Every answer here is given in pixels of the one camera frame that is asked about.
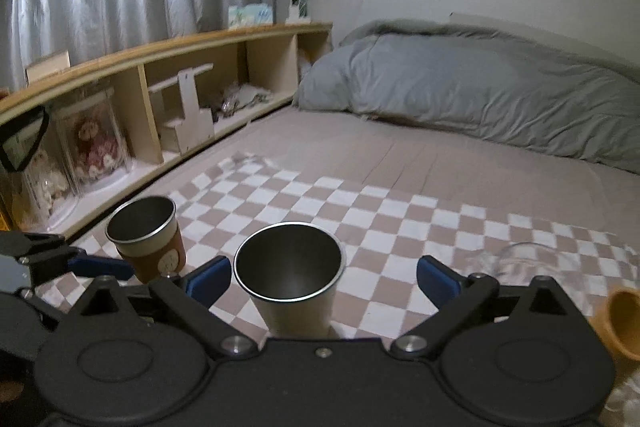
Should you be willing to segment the grey duvet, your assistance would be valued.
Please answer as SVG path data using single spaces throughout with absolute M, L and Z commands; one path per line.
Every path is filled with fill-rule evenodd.
M 296 105 L 639 170 L 639 71 L 494 28 L 375 20 L 318 58 Z

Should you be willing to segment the clear glass mug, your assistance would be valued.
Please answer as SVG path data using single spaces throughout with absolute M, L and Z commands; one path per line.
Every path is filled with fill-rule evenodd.
M 481 251 L 466 262 L 465 272 L 485 273 L 506 285 L 527 285 L 534 277 L 552 277 L 570 296 L 583 294 L 579 262 L 569 254 L 534 242 L 516 243 L 491 254 Z

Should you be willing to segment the wooden box on shelf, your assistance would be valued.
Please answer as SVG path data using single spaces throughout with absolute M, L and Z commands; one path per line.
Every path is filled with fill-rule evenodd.
M 67 51 L 56 52 L 33 62 L 25 68 L 27 84 L 32 84 L 43 80 L 48 76 L 64 72 L 70 68 L 70 54 Z

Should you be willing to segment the tissue box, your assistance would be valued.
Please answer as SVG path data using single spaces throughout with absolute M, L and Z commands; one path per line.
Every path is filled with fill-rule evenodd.
M 272 6 L 267 3 L 231 5 L 228 9 L 228 28 L 238 29 L 273 24 Z

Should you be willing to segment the wooden low shelf unit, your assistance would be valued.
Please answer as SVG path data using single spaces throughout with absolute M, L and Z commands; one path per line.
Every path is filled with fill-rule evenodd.
M 292 101 L 328 23 L 206 32 L 47 75 L 1 102 L 6 230 L 70 236 L 180 161 Z

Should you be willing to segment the brown wooden cup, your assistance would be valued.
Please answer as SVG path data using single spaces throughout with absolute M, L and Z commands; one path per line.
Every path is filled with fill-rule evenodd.
M 626 381 L 639 367 L 639 291 L 618 288 L 589 320 L 611 355 L 618 381 Z

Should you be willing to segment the checkered brown white cloth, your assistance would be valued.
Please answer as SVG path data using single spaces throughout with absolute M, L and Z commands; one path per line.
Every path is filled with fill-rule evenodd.
M 208 355 L 160 321 L 148 284 L 67 274 L 38 287 L 64 309 L 36 363 L 52 423 L 116 423 L 130 404 L 142 426 L 595 426 L 615 390 L 614 366 L 588 319 L 618 288 L 639 286 L 638 257 L 610 233 L 434 197 L 311 178 L 262 158 L 232 157 L 163 196 L 177 206 L 186 273 L 217 256 L 231 285 L 209 311 L 258 346 Z M 333 234 L 346 269 L 330 335 L 271 336 L 232 262 L 255 232 L 306 222 Z M 579 262 L 585 292 L 552 277 L 499 282 L 482 323 L 431 355 L 392 355 L 392 342 L 437 312 L 416 266 L 433 256 L 465 272 L 469 257 L 534 242 Z

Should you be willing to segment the white steel-lined cup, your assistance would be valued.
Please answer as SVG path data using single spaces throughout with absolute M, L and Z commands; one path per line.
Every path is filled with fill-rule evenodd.
M 346 254 L 330 232 L 306 222 L 268 225 L 236 251 L 235 280 L 253 301 L 271 336 L 321 339 L 330 335 Z

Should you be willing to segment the grey crumpled cloth in shelf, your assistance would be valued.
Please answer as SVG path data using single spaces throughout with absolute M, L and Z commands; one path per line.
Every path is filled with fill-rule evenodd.
M 230 118 L 244 108 L 267 103 L 272 96 L 271 91 L 249 83 L 230 84 L 224 91 L 214 93 L 210 99 L 213 121 Z

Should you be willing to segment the steel cup with brown sleeve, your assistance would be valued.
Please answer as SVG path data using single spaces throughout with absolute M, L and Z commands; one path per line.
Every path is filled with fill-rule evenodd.
M 180 273 L 186 265 L 177 206 L 167 196 L 146 196 L 120 205 L 108 220 L 105 235 L 142 284 L 162 274 Z

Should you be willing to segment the small wooden tool caddy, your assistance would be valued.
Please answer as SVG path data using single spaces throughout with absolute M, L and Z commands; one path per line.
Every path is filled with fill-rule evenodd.
M 148 88 L 163 150 L 183 155 L 213 139 L 213 115 L 200 105 L 195 82 L 196 76 L 213 68 L 213 63 L 205 63 L 179 70 L 177 75 Z

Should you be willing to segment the doll in clear case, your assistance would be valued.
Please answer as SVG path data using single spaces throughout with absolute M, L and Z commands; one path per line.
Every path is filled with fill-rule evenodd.
M 55 130 L 81 193 L 105 190 L 128 176 L 131 160 L 107 88 L 58 108 Z

